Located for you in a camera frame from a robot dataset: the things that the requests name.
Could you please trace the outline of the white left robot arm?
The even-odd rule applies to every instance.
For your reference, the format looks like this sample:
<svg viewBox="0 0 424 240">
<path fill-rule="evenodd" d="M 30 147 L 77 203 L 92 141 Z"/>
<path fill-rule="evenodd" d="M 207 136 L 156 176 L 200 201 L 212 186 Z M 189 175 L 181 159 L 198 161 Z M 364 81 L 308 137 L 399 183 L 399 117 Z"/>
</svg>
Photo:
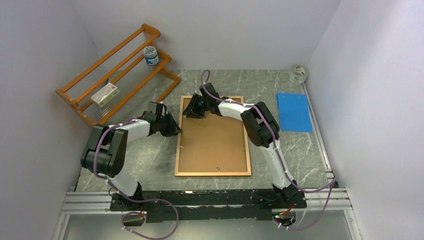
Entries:
<svg viewBox="0 0 424 240">
<path fill-rule="evenodd" d="M 96 124 L 88 137 L 80 164 L 123 196 L 125 206 L 137 210 L 143 203 L 143 190 L 124 168 L 128 143 L 155 133 L 173 137 L 182 132 L 167 106 L 151 101 L 141 116 L 115 125 Z"/>
</svg>

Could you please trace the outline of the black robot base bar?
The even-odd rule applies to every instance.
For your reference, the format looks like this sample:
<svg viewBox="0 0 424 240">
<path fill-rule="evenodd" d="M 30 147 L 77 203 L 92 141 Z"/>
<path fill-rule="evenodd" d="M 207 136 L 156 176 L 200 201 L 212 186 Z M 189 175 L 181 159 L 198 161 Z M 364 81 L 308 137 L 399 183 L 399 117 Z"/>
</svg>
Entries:
<svg viewBox="0 0 424 240">
<path fill-rule="evenodd" d="M 280 193 L 273 188 L 221 190 L 143 191 L 134 197 L 138 202 L 114 193 L 112 212 L 143 212 L 147 223 L 188 220 L 223 220 L 254 218 L 271 220 L 272 214 L 285 209 L 305 209 L 305 194 L 290 189 Z"/>
</svg>

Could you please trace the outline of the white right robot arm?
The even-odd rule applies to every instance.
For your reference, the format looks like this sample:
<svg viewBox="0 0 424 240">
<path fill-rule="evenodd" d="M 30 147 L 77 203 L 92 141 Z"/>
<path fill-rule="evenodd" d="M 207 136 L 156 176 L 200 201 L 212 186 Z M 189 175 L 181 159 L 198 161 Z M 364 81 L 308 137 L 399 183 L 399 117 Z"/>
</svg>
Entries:
<svg viewBox="0 0 424 240">
<path fill-rule="evenodd" d="M 272 190 L 257 191 L 252 201 L 266 208 L 306 208 L 305 194 L 298 189 L 283 158 L 279 142 L 280 127 L 267 105 L 262 101 L 246 104 L 227 96 L 220 97 L 211 83 L 200 86 L 199 90 L 200 94 L 192 95 L 182 115 L 201 119 L 206 112 L 210 112 L 241 121 L 248 139 L 265 157 L 271 172 Z"/>
</svg>

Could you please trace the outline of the orange wooden shelf rack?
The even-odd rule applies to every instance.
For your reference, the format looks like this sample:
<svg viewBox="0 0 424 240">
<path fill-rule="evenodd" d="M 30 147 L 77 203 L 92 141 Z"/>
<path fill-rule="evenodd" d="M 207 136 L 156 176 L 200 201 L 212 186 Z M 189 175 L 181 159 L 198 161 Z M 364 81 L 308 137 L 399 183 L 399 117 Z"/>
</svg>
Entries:
<svg viewBox="0 0 424 240">
<path fill-rule="evenodd" d="M 158 75 L 171 80 L 157 98 L 159 102 L 164 100 L 181 79 L 166 68 L 172 58 L 161 50 L 157 51 L 158 63 L 147 64 L 143 49 L 154 46 L 155 40 L 160 36 L 157 28 L 142 24 L 139 29 L 55 92 L 90 128 L 96 124 L 105 124 Z M 108 83 L 115 85 L 119 92 L 111 101 L 98 106 L 91 97 Z"/>
</svg>

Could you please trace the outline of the blue white lidded jar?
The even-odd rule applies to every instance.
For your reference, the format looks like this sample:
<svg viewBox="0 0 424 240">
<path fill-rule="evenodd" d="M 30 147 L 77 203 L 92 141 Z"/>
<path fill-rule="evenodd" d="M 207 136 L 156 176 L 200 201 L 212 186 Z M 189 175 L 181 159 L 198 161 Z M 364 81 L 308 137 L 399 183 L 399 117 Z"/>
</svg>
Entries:
<svg viewBox="0 0 424 240">
<path fill-rule="evenodd" d="M 154 66 L 159 62 L 158 51 L 154 46 L 146 46 L 142 51 L 147 65 Z"/>
</svg>

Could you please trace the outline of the small white cardboard box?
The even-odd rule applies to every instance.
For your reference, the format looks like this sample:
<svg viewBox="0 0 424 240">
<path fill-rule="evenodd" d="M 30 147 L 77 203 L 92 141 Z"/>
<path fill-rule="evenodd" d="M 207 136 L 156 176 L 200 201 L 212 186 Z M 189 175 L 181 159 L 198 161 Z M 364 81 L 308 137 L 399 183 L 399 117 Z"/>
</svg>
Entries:
<svg viewBox="0 0 424 240">
<path fill-rule="evenodd" d="M 92 95 L 90 100 L 92 100 L 99 108 L 103 108 L 119 92 L 120 90 L 118 87 L 109 82 L 100 90 L 98 90 L 94 95 Z"/>
</svg>

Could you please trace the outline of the blue plastic sheet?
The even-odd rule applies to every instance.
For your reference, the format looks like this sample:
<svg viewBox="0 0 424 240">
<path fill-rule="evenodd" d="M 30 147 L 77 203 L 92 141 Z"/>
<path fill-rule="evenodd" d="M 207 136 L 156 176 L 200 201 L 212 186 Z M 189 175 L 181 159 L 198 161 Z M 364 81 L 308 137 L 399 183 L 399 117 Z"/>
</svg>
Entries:
<svg viewBox="0 0 424 240">
<path fill-rule="evenodd" d="M 286 132 L 313 132 L 307 96 L 298 93 L 276 94 L 279 125 Z"/>
</svg>

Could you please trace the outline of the clear tape roll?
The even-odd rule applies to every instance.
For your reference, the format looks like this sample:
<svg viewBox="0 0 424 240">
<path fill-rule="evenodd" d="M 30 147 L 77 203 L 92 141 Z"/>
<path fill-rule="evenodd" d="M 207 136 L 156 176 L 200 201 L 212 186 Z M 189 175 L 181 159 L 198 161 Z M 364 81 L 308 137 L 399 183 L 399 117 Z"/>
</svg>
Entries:
<svg viewBox="0 0 424 240">
<path fill-rule="evenodd" d="M 289 79 L 296 84 L 302 84 L 308 78 L 310 72 L 302 65 L 292 65 L 288 70 Z"/>
</svg>

